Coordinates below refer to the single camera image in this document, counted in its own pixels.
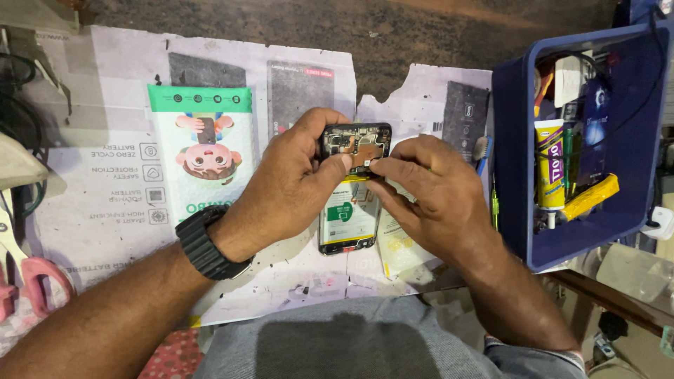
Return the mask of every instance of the cartoon illustration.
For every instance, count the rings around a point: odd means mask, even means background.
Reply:
[[[229,150],[217,141],[221,141],[232,130],[232,117],[224,116],[222,112],[190,112],[178,116],[175,124],[189,128],[192,131],[191,139],[199,142],[182,149],[175,161],[194,177],[207,180],[225,179],[222,185],[229,184],[241,164],[241,154]]]

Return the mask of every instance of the blue plastic box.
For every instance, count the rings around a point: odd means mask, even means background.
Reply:
[[[669,65],[673,23],[658,22],[656,30]],[[611,68],[610,133],[643,103],[658,78],[662,63],[648,24],[540,40],[525,56],[505,62],[493,72],[499,231],[535,272],[637,231],[651,207],[668,67],[648,104],[607,140],[606,171],[618,176],[620,191],[604,202],[601,212],[584,221],[573,220],[554,230],[533,233],[534,62],[556,51],[597,51],[603,47],[615,51],[618,58]]]

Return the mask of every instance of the yellow glue tube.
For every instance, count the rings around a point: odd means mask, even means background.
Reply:
[[[576,196],[559,211],[562,221],[570,221],[590,210],[593,206],[613,196],[620,190],[618,177],[614,174],[595,184],[582,194]]]
[[[534,122],[538,151],[550,156],[562,155],[563,127],[563,119]],[[554,229],[555,211],[564,208],[564,161],[563,159],[547,159],[542,156],[538,156],[538,160],[539,208],[548,212],[548,229]]]

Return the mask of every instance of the scissors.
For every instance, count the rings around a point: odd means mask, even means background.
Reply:
[[[68,278],[53,262],[44,258],[28,257],[16,243],[13,231],[14,217],[11,201],[11,188],[0,192],[0,322],[14,313],[14,294],[18,288],[8,283],[7,253],[11,254],[18,268],[19,277],[24,283],[24,295],[30,300],[33,312],[40,318],[47,317],[52,311],[47,306],[47,296],[42,291],[39,276],[47,275],[61,285],[65,292],[66,302],[75,295],[75,290]]]

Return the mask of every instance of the dark table surface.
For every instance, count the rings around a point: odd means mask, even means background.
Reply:
[[[358,99],[384,101],[411,63],[493,69],[538,39],[609,28],[614,7],[611,0],[92,0],[82,21],[346,51]]]

